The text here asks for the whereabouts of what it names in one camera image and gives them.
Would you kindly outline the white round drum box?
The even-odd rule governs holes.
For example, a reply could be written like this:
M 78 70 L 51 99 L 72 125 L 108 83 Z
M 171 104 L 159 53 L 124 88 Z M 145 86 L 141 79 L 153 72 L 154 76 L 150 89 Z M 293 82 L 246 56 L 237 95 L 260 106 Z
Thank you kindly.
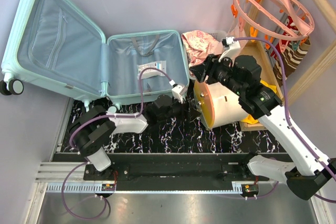
M 201 121 L 208 129 L 239 122 L 248 114 L 238 103 L 239 96 L 219 82 L 194 82 L 194 99 Z

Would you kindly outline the white toiletry pack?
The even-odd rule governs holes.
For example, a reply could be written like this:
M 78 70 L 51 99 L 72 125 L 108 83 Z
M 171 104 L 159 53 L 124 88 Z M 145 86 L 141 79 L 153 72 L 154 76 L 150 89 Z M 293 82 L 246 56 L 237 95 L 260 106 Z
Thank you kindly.
M 151 77 L 163 77 L 166 74 L 166 61 L 153 61 L 142 65 L 137 65 L 137 79 L 148 79 Z

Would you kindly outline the light blue hard-shell suitcase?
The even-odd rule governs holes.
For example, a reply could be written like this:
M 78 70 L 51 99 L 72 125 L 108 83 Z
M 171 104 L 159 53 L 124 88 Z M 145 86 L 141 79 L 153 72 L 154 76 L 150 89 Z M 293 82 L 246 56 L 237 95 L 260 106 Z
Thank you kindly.
M 166 61 L 166 74 L 137 79 L 137 65 Z M 106 37 L 71 0 L 20 0 L 1 64 L 3 95 L 24 83 L 81 101 L 119 105 L 171 95 L 170 80 L 189 85 L 187 57 L 176 30 Z

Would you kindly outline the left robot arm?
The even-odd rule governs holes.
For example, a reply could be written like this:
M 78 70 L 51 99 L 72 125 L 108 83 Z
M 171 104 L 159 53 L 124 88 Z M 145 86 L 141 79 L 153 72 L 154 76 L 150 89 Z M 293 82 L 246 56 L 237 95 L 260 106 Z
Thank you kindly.
M 70 126 L 69 144 L 95 169 L 103 180 L 113 175 L 112 161 L 103 149 L 110 137 L 121 133 L 143 133 L 171 118 L 193 121 L 200 116 L 195 102 L 180 102 L 168 95 L 160 95 L 146 105 L 141 113 L 112 113 L 95 106 Z

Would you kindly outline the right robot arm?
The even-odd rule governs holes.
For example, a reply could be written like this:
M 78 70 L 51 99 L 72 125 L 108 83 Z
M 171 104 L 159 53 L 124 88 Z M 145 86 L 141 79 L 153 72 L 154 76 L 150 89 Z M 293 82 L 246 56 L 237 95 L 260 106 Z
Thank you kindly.
M 253 56 L 235 60 L 208 55 L 200 65 L 190 67 L 199 83 L 220 83 L 238 96 L 241 108 L 258 120 L 291 158 L 281 162 L 258 154 L 238 167 L 239 176 L 250 180 L 267 177 L 286 184 L 299 198 L 309 200 L 330 179 L 335 178 L 335 159 L 329 158 L 291 122 L 288 108 L 261 81 L 261 66 Z

